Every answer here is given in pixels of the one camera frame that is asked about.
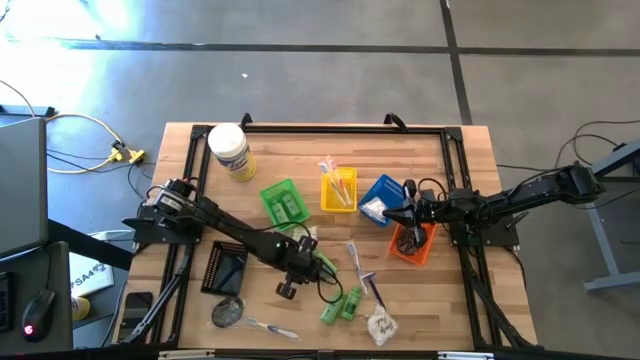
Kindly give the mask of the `white bag with black print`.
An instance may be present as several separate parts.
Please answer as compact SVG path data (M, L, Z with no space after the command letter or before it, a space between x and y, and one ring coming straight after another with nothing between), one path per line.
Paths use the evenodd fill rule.
M384 307L377 305L367 318L367 329L374 343L382 346L396 334L398 324Z

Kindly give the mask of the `wrapped white blue toothbrush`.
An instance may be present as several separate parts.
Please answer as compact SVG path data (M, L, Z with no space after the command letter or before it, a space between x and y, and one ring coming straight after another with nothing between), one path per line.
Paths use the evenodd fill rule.
M246 319L246 322L249 325L262 328L262 329L264 329L264 330L266 330L268 332L284 336L284 337L289 338L291 340L296 340L296 341L300 340L300 337L295 332L283 329L283 328L278 327L276 325L263 323L263 322L258 321L255 318L252 318L252 317L248 317Z

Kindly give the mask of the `dark round item in bag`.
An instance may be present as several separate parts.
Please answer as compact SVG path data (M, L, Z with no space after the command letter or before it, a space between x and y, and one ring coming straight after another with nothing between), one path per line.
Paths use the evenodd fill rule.
M213 308L210 320L216 328L227 329L242 323L245 301L239 297L225 297Z

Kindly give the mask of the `blue plastic basket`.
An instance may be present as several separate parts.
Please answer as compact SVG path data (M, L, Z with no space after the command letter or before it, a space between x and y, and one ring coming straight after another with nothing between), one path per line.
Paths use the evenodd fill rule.
M391 224L391 220L384 217L381 212L378 215L367 211L365 206L371 201L378 199L387 209L401 207L405 193L401 184L390 176L383 174L373 184L373 186L365 193L358 203L358 209L379 227L387 227Z

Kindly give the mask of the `orange plastic basket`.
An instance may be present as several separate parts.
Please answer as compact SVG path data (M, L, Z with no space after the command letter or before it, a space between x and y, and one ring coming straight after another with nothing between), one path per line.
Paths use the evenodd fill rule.
M396 236L398 234L398 227L402 226L402 225L397 225L395 228L395 231L393 233L392 239L391 239L391 243L389 245L389 253L392 255L395 255L403 260L406 260L412 264L415 265L419 265L422 266L426 263L429 251L431 249L431 246L434 242L435 239L435 234L436 234L436 230L437 230L437 226L435 224L422 224L422 227L424 227L427 231L427 236L428 236L428 240L427 240L427 244L425 247L423 247L416 255L404 255L401 254L399 251L396 250L395 245L396 245Z

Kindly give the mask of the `black smartphone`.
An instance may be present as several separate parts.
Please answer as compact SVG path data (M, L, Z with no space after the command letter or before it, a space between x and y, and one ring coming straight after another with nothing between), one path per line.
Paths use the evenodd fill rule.
M146 316L153 303L151 292L132 292L126 296L121 326L132 329Z

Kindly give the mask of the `purple toothbrush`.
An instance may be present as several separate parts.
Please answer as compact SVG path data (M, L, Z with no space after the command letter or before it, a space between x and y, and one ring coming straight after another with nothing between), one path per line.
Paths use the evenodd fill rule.
M350 256L351 256L351 258L352 258L352 260L354 262L354 266L355 266L355 269L356 269L360 284L362 286L362 289L363 289L365 294L368 294L367 285L365 284L365 281L362 278L364 273L362 271L362 267L361 267L361 264L360 264L359 255L358 255L358 252L357 252L357 247L356 247L355 243L352 240L350 240L350 241L348 241L346 243L346 247L347 247L347 250L348 250L348 252L349 252L349 254L350 254Z

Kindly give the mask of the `black aluminium table frame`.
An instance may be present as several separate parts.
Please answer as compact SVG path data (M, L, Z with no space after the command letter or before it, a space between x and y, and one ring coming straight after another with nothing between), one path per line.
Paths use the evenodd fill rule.
M469 350L471 323L458 250L438 231L427 261L411 264L389 253L392 227L379 227L359 212L321 209L319 163L330 155L338 165L357 170L358 193L366 193L383 174L397 181L422 180L426 186L471 186L485 194L501 188L488 129L484 126L413 125L400 132L392 125L257 124L246 128L257 164L254 177L236 182L208 152L205 126L166 126L153 175L155 185L171 178L195 177L200 190L220 207L254 227L269 224L260 192L291 179L306 204L307 225L317 227L319 248L337 267L339 289L359 281L346 243L352 240L362 271L374 272L380 295L398 323L389 351ZM302 285L287 300L276 293L284 274L256 259L246 265L240 289L245 316L238 326L219 329L210 316L216 297L200 291L212 245L220 239L205 230L194 250L186 284L170 300L163 321L151 332L155 340L173 340L181 349L374 350L366 327L376 306L372 295L360 302L352 321L333 325L320 320L330 285ZM248 317L295 332L300 340L249 325Z

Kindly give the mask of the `yellow cup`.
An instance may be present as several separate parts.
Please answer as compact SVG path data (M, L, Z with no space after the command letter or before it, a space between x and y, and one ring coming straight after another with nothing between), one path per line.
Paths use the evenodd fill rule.
M84 297L71 297L72 321L84 320L91 310L90 301Z

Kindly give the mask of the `yellow plastic basket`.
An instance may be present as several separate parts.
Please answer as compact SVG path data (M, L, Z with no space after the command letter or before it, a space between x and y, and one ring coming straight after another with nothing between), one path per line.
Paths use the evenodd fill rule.
M357 170L340 167L323 174L320 207L328 213L352 213L357 209Z

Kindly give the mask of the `black comb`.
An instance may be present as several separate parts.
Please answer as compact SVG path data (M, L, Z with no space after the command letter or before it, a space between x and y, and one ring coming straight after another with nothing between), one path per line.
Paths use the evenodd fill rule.
M226 283L233 277L233 275L240 269L243 269L245 265L245 261L240 258L240 257L236 257L233 260L233 267L231 268L231 270L225 275L225 277L219 282L218 286L216 287L217 290L221 290Z

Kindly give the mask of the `clear plastic bag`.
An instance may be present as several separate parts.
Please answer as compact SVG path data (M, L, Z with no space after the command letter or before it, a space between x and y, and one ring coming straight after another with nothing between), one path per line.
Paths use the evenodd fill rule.
M387 217L384 215L387 206L379 197L371 198L368 202L360 205L359 209L375 222L385 223L387 221Z

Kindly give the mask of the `green plastic basket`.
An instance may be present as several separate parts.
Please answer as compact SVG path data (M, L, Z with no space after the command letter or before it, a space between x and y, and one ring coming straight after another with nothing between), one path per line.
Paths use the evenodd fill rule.
M292 217L288 210L286 209L284 203L282 202L282 195L285 192L289 192L297 202L297 205L301 209L301 214L296 217ZM310 212L302 199L301 194L298 189L294 185L291 179L285 179L280 181L260 192L261 201L267 211L267 214L272 221L272 223L276 226L276 228L280 231L287 230L294 226L295 223L303 223L310 217ZM284 210L288 216L289 221L284 224L277 224L274 218L274 215L271 210L271 206L274 202L279 202L284 207Z

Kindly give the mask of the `plastic packet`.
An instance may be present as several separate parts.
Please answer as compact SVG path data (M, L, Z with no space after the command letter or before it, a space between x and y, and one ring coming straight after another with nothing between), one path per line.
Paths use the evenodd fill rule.
M330 155L327 155L325 157L324 161L328 162L329 165L333 168L333 170L334 170L334 172L336 174L336 178L338 179L338 181L339 181L339 183L340 183L340 185L342 187L343 196L347 201L347 205L344 206L344 207L349 207L352 204L352 201L351 201L351 198L349 196L346 184L344 183L344 180L342 179L341 175L339 174L337 163L335 162L335 160Z

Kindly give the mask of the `dark side desk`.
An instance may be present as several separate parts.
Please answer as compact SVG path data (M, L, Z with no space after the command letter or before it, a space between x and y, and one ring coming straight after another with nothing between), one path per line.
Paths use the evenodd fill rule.
M56 294L52 324L39 342L27 342L21 319L26 303L40 290ZM0 357L72 348L69 251L54 243L0 261Z

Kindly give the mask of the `black plastic basket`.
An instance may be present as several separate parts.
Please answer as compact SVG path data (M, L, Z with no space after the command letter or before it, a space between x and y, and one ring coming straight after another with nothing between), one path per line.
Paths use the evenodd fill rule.
M248 251L241 244L215 241L208 259L200 291L211 295L238 296L248 261L248 255ZM245 261L244 268L238 270L221 290L217 290L216 287L219 282L233 267L233 260L236 257L240 257Z

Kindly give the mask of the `Lysol wipes canister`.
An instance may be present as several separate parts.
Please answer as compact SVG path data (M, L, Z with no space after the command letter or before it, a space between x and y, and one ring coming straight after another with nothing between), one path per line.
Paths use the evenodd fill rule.
M227 174L237 182L250 180L256 163L243 130L235 123L221 123L209 132L208 145Z

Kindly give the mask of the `black computer mouse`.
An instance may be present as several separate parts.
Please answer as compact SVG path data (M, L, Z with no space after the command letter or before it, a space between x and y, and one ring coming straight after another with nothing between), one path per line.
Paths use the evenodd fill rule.
M56 294L52 290L38 291L25 305L22 319L22 335L27 342L39 342L49 332L52 324Z

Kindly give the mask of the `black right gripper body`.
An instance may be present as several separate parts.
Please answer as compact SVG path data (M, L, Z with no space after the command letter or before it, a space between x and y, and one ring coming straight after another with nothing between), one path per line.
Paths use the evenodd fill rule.
M416 203L416 219L420 223L451 223L454 213L448 200L438 200L434 192L421 192Z

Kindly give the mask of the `white printed box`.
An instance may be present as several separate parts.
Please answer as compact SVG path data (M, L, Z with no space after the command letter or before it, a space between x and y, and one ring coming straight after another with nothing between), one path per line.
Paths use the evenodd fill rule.
M69 254L69 274L73 297L84 297L114 285L110 265L75 253Z

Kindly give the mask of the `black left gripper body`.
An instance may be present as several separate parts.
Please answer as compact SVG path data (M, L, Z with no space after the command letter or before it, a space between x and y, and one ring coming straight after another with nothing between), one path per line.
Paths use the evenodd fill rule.
M293 283L313 283L320 280L323 261L314 254L318 242L312 237L302 237L298 250L287 257L285 279Z

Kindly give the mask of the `grey metal table frame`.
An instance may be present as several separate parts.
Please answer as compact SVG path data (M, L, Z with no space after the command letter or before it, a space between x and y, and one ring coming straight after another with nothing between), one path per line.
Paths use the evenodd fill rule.
M639 157L640 139L629 144L622 145L607 157L596 162L591 166L591 168L596 177L606 180L606 175L628 163L632 163ZM608 275L584 282L584 290L587 293L593 293L598 290L608 290L616 287L640 284L640 271L628 273L620 272L598 210L595 208L588 209L587 214L594 230Z

